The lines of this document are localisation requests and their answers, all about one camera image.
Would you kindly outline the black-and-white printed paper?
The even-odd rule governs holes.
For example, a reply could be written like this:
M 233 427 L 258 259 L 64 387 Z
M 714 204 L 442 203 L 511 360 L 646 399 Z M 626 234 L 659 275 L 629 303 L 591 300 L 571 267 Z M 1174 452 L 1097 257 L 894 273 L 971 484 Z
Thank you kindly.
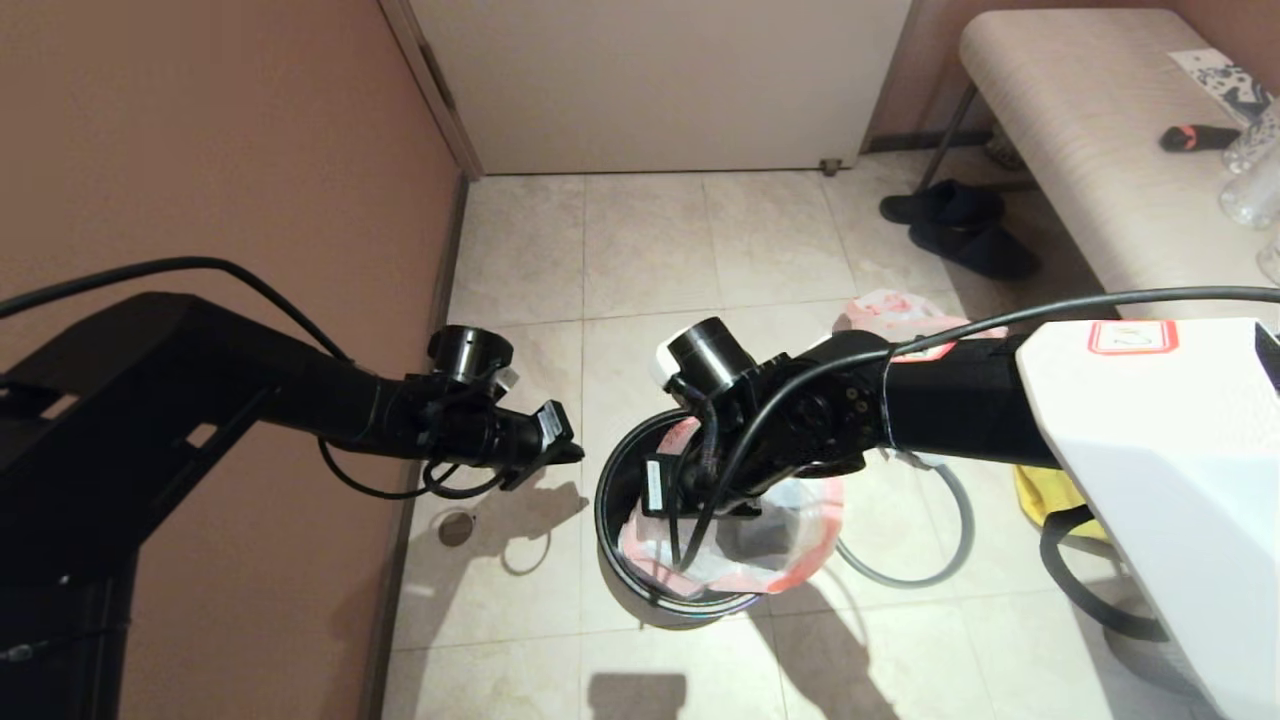
M 1251 126 L 1274 95 L 1244 67 L 1213 47 L 1171 51 L 1170 59 L 1240 126 Z

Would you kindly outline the dark blue slipper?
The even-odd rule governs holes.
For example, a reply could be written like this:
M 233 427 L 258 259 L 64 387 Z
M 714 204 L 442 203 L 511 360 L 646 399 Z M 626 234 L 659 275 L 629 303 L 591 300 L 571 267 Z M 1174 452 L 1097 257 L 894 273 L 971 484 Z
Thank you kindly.
M 879 201 L 879 214 L 900 225 L 937 224 L 968 228 L 1004 218 L 1006 205 L 991 190 L 946 179 L 910 195 L 892 195 Z
M 923 251 L 993 281 L 1023 281 L 1041 269 L 1041 260 L 1000 224 L 957 228 L 929 223 L 909 227 L 908 237 Z

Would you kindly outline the beige wood-grain table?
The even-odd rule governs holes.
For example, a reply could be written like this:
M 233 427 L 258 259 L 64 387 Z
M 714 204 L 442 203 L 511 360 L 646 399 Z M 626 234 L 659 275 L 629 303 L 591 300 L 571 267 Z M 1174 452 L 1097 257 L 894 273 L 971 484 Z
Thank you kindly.
M 1158 146 L 1172 126 L 1231 123 L 1169 56 L 1201 47 L 1167 10 L 1010 9 L 968 23 L 960 63 L 1062 227 L 986 224 L 1041 263 L 1023 281 L 982 275 L 1004 286 L 1010 306 L 1192 286 L 1280 291 L 1256 263 L 1274 234 L 1219 205 L 1229 179 L 1220 154 Z

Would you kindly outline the black round trash bin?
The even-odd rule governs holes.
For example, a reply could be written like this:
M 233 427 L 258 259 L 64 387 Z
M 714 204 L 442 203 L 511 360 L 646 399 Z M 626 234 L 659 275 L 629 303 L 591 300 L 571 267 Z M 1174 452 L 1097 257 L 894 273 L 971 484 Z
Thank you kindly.
M 763 594 L 718 591 L 682 600 L 632 570 L 617 548 L 623 524 L 645 486 L 643 456 L 655 451 L 667 430 L 687 416 L 681 410 L 658 413 L 623 436 L 605 461 L 593 500 L 596 559 L 607 587 L 635 618 L 658 626 L 700 626 L 764 601 Z

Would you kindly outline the yellow fabric bag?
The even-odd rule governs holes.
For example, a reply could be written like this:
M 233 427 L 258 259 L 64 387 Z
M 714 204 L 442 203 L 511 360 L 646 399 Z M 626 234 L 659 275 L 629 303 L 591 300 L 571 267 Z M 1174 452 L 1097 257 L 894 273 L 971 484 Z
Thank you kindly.
M 1085 505 L 1085 498 L 1075 482 L 1061 470 L 1016 465 L 1012 468 L 1012 482 L 1021 512 L 1039 529 L 1051 512 Z M 1068 538 L 1070 543 L 1080 547 L 1114 546 L 1096 519 L 1070 529 Z

